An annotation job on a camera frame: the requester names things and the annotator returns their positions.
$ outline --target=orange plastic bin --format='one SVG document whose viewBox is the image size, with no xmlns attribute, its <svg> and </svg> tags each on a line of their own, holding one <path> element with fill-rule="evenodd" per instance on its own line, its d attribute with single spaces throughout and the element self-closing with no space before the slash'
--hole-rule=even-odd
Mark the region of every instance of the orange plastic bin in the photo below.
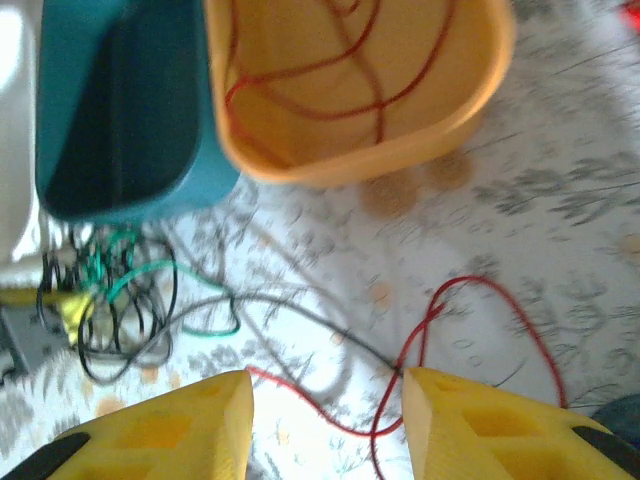
<svg viewBox="0 0 640 480">
<path fill-rule="evenodd" d="M 241 170 L 326 187 L 445 155 L 512 58 L 508 0 L 206 0 L 218 134 Z"/>
</svg>

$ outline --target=teal plastic bin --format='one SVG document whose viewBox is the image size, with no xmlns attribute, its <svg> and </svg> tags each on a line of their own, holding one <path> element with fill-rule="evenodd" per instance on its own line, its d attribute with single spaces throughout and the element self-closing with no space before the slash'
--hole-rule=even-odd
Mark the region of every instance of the teal plastic bin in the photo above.
<svg viewBox="0 0 640 480">
<path fill-rule="evenodd" d="M 71 223 L 211 206 L 238 179 L 218 143 L 202 0 L 45 0 L 36 189 Z"/>
</svg>

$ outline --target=blue object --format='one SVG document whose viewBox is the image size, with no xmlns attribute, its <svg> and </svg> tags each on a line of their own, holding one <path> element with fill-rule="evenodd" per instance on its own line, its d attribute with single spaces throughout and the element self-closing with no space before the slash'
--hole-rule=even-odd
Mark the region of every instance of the blue object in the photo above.
<svg viewBox="0 0 640 480">
<path fill-rule="evenodd" d="M 45 0 L 36 189 L 54 217 L 139 223 L 211 206 L 217 139 L 202 0 Z"/>
<path fill-rule="evenodd" d="M 640 449 L 640 395 L 629 395 L 608 403 L 593 415 L 593 419 Z"/>
</svg>

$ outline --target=red wire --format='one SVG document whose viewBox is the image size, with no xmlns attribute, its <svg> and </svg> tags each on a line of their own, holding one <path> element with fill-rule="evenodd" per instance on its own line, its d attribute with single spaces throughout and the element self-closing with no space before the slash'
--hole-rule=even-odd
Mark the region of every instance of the red wire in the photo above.
<svg viewBox="0 0 640 480">
<path fill-rule="evenodd" d="M 236 1 L 237 0 L 232 0 L 232 8 L 231 8 L 231 16 L 232 16 L 231 30 L 232 31 L 231 31 L 231 42 L 230 42 L 230 52 L 229 52 L 230 63 L 231 63 L 231 59 L 235 58 L 237 45 L 238 45 L 238 36 L 239 36 L 239 33 L 238 33 L 239 21 L 238 21 L 237 5 L 235 3 Z M 331 57 L 325 60 L 321 60 L 319 62 L 315 62 L 303 67 L 291 68 L 291 69 L 282 70 L 278 72 L 270 72 L 270 73 L 266 73 L 258 76 L 251 76 L 248 74 L 242 75 L 241 78 L 229 89 L 229 91 L 225 95 L 225 108 L 227 110 L 227 116 L 229 118 L 231 130 L 233 134 L 240 138 L 243 138 L 245 141 L 250 143 L 254 148 L 260 151 L 263 155 L 266 155 L 267 157 L 273 160 L 279 161 L 281 163 L 281 160 L 278 158 L 276 154 L 271 152 L 266 146 L 262 145 L 257 139 L 251 137 L 251 135 L 247 131 L 245 131 L 245 129 L 242 127 L 238 118 L 235 115 L 233 105 L 232 105 L 235 96 L 241 90 L 246 89 L 250 86 L 254 86 L 259 88 L 262 91 L 262 93 L 267 98 L 272 100 L 274 103 L 288 109 L 294 114 L 297 114 L 302 117 L 310 118 L 313 120 L 319 120 L 319 121 L 340 120 L 340 119 L 345 119 L 345 118 L 349 118 L 357 115 L 362 115 L 362 114 L 371 112 L 373 110 L 377 110 L 378 113 L 376 116 L 375 144 L 377 145 L 380 142 L 382 142 L 384 140 L 384 118 L 382 115 L 382 110 L 388 107 L 389 105 L 409 95 L 413 90 L 415 90 L 415 88 L 418 87 L 418 85 L 422 82 L 422 80 L 427 75 L 427 73 L 431 70 L 431 68 L 433 67 L 433 64 L 435 63 L 435 60 L 438 58 L 438 55 L 442 50 L 442 46 L 450 30 L 457 0 L 448 0 L 448 8 L 447 8 L 446 16 L 443 21 L 441 30 L 438 34 L 438 37 L 436 38 L 436 43 L 433 49 L 431 50 L 429 56 L 427 57 L 425 64 L 423 65 L 421 70 L 418 72 L 418 75 L 404 89 L 402 89 L 400 92 L 398 92 L 397 94 L 393 95 L 392 97 L 384 101 L 380 99 L 381 86 L 379 84 L 377 77 L 375 76 L 375 73 L 372 73 L 371 67 L 368 66 L 366 62 L 364 62 L 364 60 L 362 59 L 361 59 L 361 63 L 363 64 L 362 66 L 363 66 L 363 69 L 365 70 L 365 75 L 370 77 L 369 80 L 372 84 L 372 88 L 376 96 L 376 101 L 373 102 L 372 104 L 357 107 L 355 109 L 341 111 L 341 112 L 320 112 L 320 111 L 305 107 L 295 101 L 292 101 L 291 99 L 287 98 L 284 95 L 279 94 L 278 92 L 276 92 L 275 90 L 273 90 L 271 87 L 267 85 L 269 82 L 272 82 L 274 80 L 294 78 L 294 77 L 303 75 L 305 73 L 309 73 L 314 70 L 327 67 L 329 65 L 333 65 L 341 60 L 346 59 L 349 56 L 356 54 L 356 52 L 358 52 L 360 48 L 364 45 L 364 43 L 370 36 L 371 31 L 373 30 L 373 26 L 375 24 L 375 21 L 377 19 L 377 16 L 380 10 L 380 2 L 381 0 L 374 0 L 371 15 L 365 25 L 365 28 L 362 34 L 351 47 L 349 47 L 340 55 L 337 55 L 335 57 Z M 348 38 L 344 24 L 342 24 L 340 21 L 341 20 L 340 17 L 355 11 L 360 6 L 360 2 L 356 0 L 351 5 L 351 7 L 349 7 L 347 10 L 341 10 L 339 7 L 332 4 L 330 0 L 325 0 L 325 3 L 327 4 L 327 7 L 331 12 L 332 16 L 334 17 L 334 19 L 337 21 L 338 28 L 341 29 L 341 32 L 340 32 L 341 36 L 343 37 L 343 39 Z"/>
<path fill-rule="evenodd" d="M 398 370 L 404 366 L 404 362 L 407 358 L 411 345 L 413 344 L 416 337 L 420 334 L 422 334 L 422 338 L 421 338 L 421 345 L 420 345 L 419 365 L 424 366 L 424 361 L 426 358 L 427 340 L 428 340 L 428 327 L 431 324 L 431 322 L 433 322 L 438 317 L 438 315 L 442 312 L 442 310 L 445 307 L 444 302 L 440 303 L 440 298 L 451 287 L 458 284 L 468 285 L 470 283 L 477 283 L 477 284 L 485 285 L 491 288 L 492 290 L 500 294 L 502 299 L 518 315 L 518 317 L 520 318 L 520 321 L 526 328 L 527 333 L 532 338 L 534 344 L 536 345 L 538 351 L 540 352 L 540 355 L 542 356 L 543 360 L 545 361 L 545 363 L 549 368 L 549 373 L 556 387 L 559 406 L 561 408 L 567 408 L 567 397 L 564 389 L 564 384 L 562 382 L 562 376 L 560 375 L 560 370 L 556 365 L 556 363 L 554 362 L 553 357 L 551 356 L 549 350 L 543 343 L 542 339 L 540 338 L 540 335 L 536 331 L 535 326 L 529 319 L 526 312 L 518 304 L 518 301 L 513 297 L 513 295 L 511 295 L 504 287 L 502 287 L 500 284 L 494 282 L 489 278 L 481 277 L 478 275 L 467 275 L 463 277 L 453 278 L 445 282 L 440 288 L 438 288 L 436 293 L 434 293 L 433 297 L 431 298 L 431 302 L 429 302 L 429 306 L 427 307 L 427 311 L 425 313 L 424 319 L 416 326 L 416 328 L 413 329 L 411 334 L 409 334 L 409 337 L 405 341 L 402 347 L 402 350 L 400 351 L 400 355 L 398 356 L 398 360 L 396 361 L 396 366 L 398 367 Z M 389 384 L 387 385 L 387 388 L 384 392 L 384 395 L 382 396 L 380 405 L 378 406 L 378 409 L 376 410 L 376 413 L 373 417 L 371 430 L 366 432 L 366 431 L 355 430 L 353 428 L 347 427 L 341 424 L 340 422 L 338 422 L 336 419 L 332 418 L 301 387 L 293 385 L 287 382 L 286 380 L 284 380 L 283 378 L 273 375 L 269 372 L 266 372 L 258 367 L 249 366 L 247 367 L 247 370 L 253 373 L 254 375 L 257 375 L 259 377 L 272 381 L 278 385 L 286 387 L 289 390 L 297 393 L 304 400 L 306 400 L 306 402 L 309 403 L 329 424 L 335 426 L 336 428 L 342 430 L 343 432 L 348 433 L 350 435 L 355 435 L 358 437 L 368 437 L 369 445 L 371 449 L 371 459 L 373 462 L 373 467 L 375 469 L 375 472 L 378 478 L 381 480 L 384 480 L 384 476 L 382 475 L 382 471 L 380 470 L 380 462 L 377 456 L 376 439 L 380 436 L 388 435 L 394 432 L 395 430 L 398 429 L 398 427 L 400 427 L 400 425 L 402 425 L 402 417 L 400 417 L 388 427 L 378 430 L 378 425 L 380 424 L 382 414 L 384 412 L 385 407 L 387 406 L 389 397 L 391 396 L 391 392 L 393 391 L 393 388 L 395 387 L 396 383 L 398 382 L 398 379 L 400 378 L 397 371 L 393 373 L 391 380 L 389 381 Z"/>
</svg>

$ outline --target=floral tablecloth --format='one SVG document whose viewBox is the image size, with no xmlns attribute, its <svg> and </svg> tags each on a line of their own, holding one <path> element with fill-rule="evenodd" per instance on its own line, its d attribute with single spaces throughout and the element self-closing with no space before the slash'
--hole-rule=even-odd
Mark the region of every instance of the floral tablecloth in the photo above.
<svg viewBox="0 0 640 480">
<path fill-rule="evenodd" d="M 640 43 L 604 0 L 515 0 L 516 58 L 468 145 L 473 181 L 425 187 L 394 221 L 355 187 L 313 191 L 241 178 L 223 205 L 165 223 L 181 261 L 239 290 L 267 289 L 394 357 L 431 293 L 490 276 L 528 311 L 586 414 L 640 390 Z M 180 302 L 210 295 L 185 280 Z M 125 405 L 252 364 L 288 375 L 345 424 L 364 428 L 390 376 L 342 335 L 274 305 L 243 305 L 229 339 L 180 336 L 159 370 L 91 384 L 57 357 L 0 392 L 0 474 L 56 434 Z M 220 322 L 201 310 L 188 321 Z M 518 319 L 482 288 L 452 296 L 428 364 L 554 402 Z M 373 478 L 366 440 L 328 426 L 298 397 L 257 382 L 248 478 Z M 398 395 L 385 414 L 400 412 Z M 380 441 L 388 478 L 411 478 L 402 430 Z"/>
</svg>

